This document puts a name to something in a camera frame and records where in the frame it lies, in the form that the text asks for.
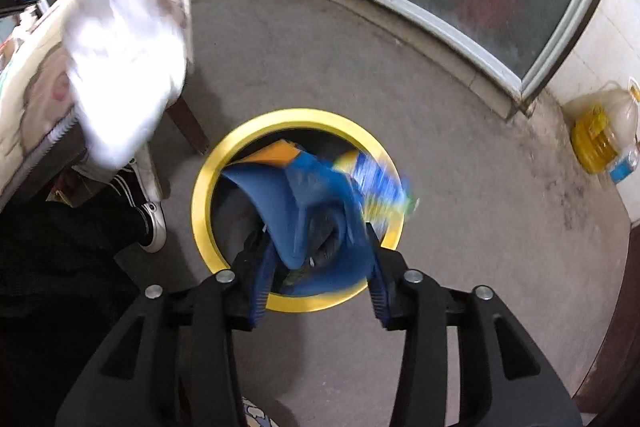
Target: black and white sneaker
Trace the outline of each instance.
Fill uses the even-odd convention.
[[[160,203],[148,201],[145,188],[140,181],[135,162],[122,168],[113,177],[109,186],[126,203],[140,211],[145,219],[146,235],[140,241],[140,247],[150,253],[156,253],[166,242],[166,224]]]

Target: tiled wall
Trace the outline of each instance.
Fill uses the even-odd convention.
[[[630,76],[640,80],[640,0],[601,0],[547,87],[571,113],[573,99],[612,87],[611,82],[626,87]],[[631,221],[640,220],[640,171],[619,184],[618,191]]]

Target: yellow cooking oil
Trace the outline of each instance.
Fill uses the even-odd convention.
[[[580,165],[589,174],[603,172],[618,152],[607,137],[609,117],[600,104],[594,105],[575,123],[571,144]]]

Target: black pants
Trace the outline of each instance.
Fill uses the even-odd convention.
[[[113,256],[145,234],[109,188],[79,208],[33,203],[0,214],[0,418],[53,425],[105,334],[138,294]]]

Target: yellow ring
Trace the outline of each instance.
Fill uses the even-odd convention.
[[[267,134],[287,129],[316,129],[335,134],[354,147],[385,161],[392,174],[399,180],[396,167],[382,145],[366,130],[351,120],[332,112],[319,109],[283,109],[254,118],[227,134],[209,154],[198,174],[191,198],[191,228],[200,255],[212,273],[229,268],[216,245],[209,226],[211,220],[211,198],[213,190],[225,165],[243,147]],[[400,241],[404,218],[391,220],[382,246],[395,249]],[[366,281],[343,291],[323,293],[308,297],[289,297],[270,293],[267,309],[278,312],[303,313],[331,308],[356,296],[367,287]]]

